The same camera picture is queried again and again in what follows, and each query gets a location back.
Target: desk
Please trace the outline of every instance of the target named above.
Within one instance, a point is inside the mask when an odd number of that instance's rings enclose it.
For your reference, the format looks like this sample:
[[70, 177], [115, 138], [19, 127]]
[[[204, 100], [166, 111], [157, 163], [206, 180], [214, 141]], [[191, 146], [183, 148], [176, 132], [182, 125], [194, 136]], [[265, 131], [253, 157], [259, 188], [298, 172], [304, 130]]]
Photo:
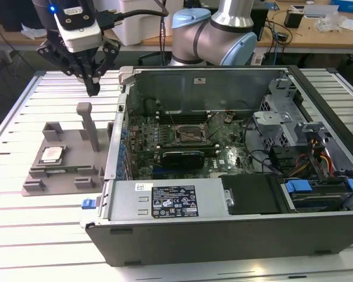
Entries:
[[[317, 0], [317, 4], [326, 4], [327, 0]], [[277, 2], [280, 10], [286, 11], [292, 4], [290, 2]], [[268, 18], [279, 11], [270, 11]], [[351, 13], [340, 13], [353, 19]], [[275, 15], [273, 21], [283, 25], [285, 13]], [[303, 18], [298, 29], [291, 29], [293, 41], [285, 48], [287, 53], [353, 53], [353, 31], [343, 29], [342, 32], [318, 32], [314, 28], [316, 19]], [[277, 31], [282, 31], [281, 27], [276, 27]], [[5, 32], [4, 37], [13, 45], [16, 50], [35, 50], [44, 39], [31, 40], [19, 32]], [[112, 39], [117, 39], [113, 31], [106, 31], [105, 35]], [[166, 51], [171, 51], [172, 37], [166, 38]], [[265, 29], [262, 39], [257, 42], [254, 60], [258, 60], [272, 44], [272, 35], [269, 29]], [[0, 50], [10, 51], [10, 47], [0, 37]], [[123, 46], [123, 51], [158, 51], [159, 39], [151, 38], [144, 40], [141, 44], [132, 46]]]
[[[302, 70], [353, 132], [353, 90], [324, 69]], [[340, 254], [180, 264], [110, 267], [79, 225], [80, 205], [99, 194], [22, 197], [20, 191], [43, 140], [45, 122], [81, 129], [78, 102], [91, 102], [97, 128], [115, 117], [118, 71], [101, 79], [101, 93], [61, 72], [34, 77], [0, 127], [0, 282], [268, 281], [306, 276], [308, 282], [353, 281], [353, 246]], [[308, 111], [312, 107], [304, 105]]]

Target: power supply label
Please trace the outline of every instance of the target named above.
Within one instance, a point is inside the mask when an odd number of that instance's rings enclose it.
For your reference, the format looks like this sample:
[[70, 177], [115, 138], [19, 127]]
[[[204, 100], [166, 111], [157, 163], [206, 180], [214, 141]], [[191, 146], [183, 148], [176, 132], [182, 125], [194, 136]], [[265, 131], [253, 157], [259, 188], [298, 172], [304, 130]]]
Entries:
[[152, 188], [152, 217], [199, 216], [195, 186], [166, 186]]

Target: yellow wire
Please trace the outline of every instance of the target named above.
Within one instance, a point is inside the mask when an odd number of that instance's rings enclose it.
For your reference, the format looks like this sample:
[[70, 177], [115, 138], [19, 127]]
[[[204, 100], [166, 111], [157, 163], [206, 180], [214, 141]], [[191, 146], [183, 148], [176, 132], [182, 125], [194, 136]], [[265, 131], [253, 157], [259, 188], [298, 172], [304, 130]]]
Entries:
[[296, 171], [294, 171], [291, 175], [289, 175], [289, 177], [290, 177], [290, 176], [293, 176], [293, 175], [295, 175], [295, 174], [297, 174], [297, 173], [299, 173], [299, 172], [301, 172], [301, 171], [303, 171], [306, 167], [308, 167], [309, 164], [310, 164], [310, 163], [304, 164], [304, 165], [301, 166], [299, 169], [297, 169]]
[[328, 174], [331, 174], [331, 171], [330, 171], [330, 169], [329, 169], [329, 161], [328, 161], [328, 159], [325, 157], [325, 156], [320, 156], [322, 159], [324, 159], [325, 160], [325, 162], [327, 163], [327, 171], [328, 171]]

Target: motherboard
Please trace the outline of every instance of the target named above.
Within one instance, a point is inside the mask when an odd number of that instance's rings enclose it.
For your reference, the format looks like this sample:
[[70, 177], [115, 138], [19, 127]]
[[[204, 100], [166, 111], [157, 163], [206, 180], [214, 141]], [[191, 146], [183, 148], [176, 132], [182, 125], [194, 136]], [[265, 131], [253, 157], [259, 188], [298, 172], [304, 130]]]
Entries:
[[130, 115], [127, 148], [132, 177], [217, 178], [254, 173], [243, 144], [244, 126], [244, 120], [232, 112], [215, 112], [200, 119]]

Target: white box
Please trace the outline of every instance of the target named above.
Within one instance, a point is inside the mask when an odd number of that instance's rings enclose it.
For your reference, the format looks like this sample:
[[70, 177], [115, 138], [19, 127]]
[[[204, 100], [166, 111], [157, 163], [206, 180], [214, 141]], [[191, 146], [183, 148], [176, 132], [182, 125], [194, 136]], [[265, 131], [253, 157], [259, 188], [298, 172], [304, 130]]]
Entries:
[[[183, 0], [168, 0], [166, 9], [169, 16], [165, 18], [166, 36], [172, 35], [172, 16], [183, 8]], [[161, 11], [161, 8], [154, 0], [94, 0], [95, 8], [98, 11], [117, 10], [121, 13], [137, 9], [148, 9]], [[121, 42], [128, 46], [139, 44], [144, 39], [159, 36], [159, 16], [137, 15], [127, 18], [122, 25], [116, 26], [113, 30]]]

